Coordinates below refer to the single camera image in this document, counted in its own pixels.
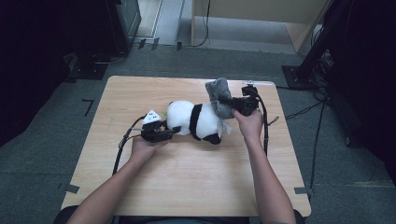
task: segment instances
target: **forearm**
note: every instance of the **forearm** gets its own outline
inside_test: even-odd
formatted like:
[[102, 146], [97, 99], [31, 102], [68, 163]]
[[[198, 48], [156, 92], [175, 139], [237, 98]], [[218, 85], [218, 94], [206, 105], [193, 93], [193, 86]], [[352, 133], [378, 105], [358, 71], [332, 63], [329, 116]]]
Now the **forearm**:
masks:
[[245, 139], [262, 223], [295, 223], [290, 199], [269, 163], [260, 139]]
[[142, 166], [130, 160], [78, 207], [68, 223], [106, 223]]

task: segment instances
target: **person's left arm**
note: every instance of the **person's left arm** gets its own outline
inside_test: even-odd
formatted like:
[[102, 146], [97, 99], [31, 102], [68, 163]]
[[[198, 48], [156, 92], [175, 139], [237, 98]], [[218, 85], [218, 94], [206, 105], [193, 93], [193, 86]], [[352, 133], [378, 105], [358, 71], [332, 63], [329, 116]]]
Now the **person's left arm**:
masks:
[[107, 223], [140, 168], [167, 142], [151, 144], [135, 137], [131, 158], [88, 196], [67, 223]]

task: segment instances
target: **person's left hand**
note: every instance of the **person's left hand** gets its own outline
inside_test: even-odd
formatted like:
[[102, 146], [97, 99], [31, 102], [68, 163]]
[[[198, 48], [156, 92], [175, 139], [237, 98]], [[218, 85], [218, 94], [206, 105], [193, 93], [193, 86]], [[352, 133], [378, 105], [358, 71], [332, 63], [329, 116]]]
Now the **person's left hand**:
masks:
[[159, 143], [150, 143], [143, 139], [141, 136], [134, 137], [132, 143], [132, 153], [131, 158], [135, 158], [137, 160], [145, 163], [148, 161], [152, 155], [154, 155], [155, 151], [168, 144], [169, 141], [163, 141]]

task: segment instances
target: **light wood tabletop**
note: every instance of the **light wood tabletop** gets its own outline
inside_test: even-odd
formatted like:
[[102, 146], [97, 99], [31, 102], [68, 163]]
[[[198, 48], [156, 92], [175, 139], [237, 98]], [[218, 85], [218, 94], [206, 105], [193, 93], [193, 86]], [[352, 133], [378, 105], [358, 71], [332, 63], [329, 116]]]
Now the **light wood tabletop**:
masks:
[[[71, 185], [62, 208], [80, 204], [111, 177], [118, 145], [139, 117], [154, 109], [162, 112], [170, 102], [209, 102], [205, 79], [168, 77], [111, 77], [97, 108]], [[242, 97], [240, 80], [228, 80], [233, 97]], [[290, 139], [275, 85], [256, 86], [268, 112], [268, 158], [294, 209], [304, 217], [311, 213], [306, 194], [296, 194], [304, 182]], [[223, 132], [219, 145], [174, 135], [140, 170], [115, 212], [119, 216], [257, 217], [252, 173], [243, 136], [235, 119], [225, 122], [233, 129]], [[123, 150], [119, 168], [131, 154], [132, 141]]]

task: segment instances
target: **person's right arm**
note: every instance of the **person's right arm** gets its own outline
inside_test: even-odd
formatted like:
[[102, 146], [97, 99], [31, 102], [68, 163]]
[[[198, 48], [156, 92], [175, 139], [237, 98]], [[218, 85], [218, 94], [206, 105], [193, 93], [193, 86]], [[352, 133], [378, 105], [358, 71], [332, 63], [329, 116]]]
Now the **person's right arm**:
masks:
[[283, 189], [262, 148], [262, 114], [256, 110], [249, 117], [233, 109], [244, 135], [253, 173], [257, 207], [262, 223], [295, 223], [288, 194]]

